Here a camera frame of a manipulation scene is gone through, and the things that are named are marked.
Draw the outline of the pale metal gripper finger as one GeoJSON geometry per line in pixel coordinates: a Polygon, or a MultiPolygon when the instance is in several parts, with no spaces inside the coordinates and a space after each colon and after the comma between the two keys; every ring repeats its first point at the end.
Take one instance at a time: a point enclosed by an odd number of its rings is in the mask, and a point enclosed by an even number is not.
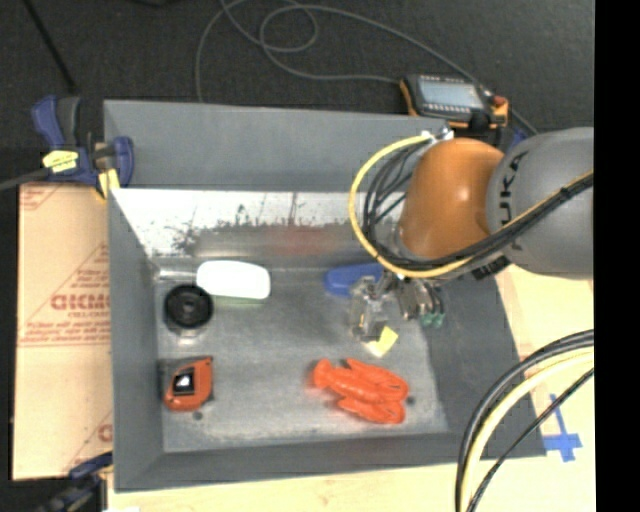
{"type": "Polygon", "coordinates": [[[349,312],[350,333],[360,342],[379,340],[388,321],[382,304],[353,304],[349,312]]]}
{"type": "Polygon", "coordinates": [[[362,277],[352,286],[352,303],[384,303],[393,299],[394,277],[362,277]]]}

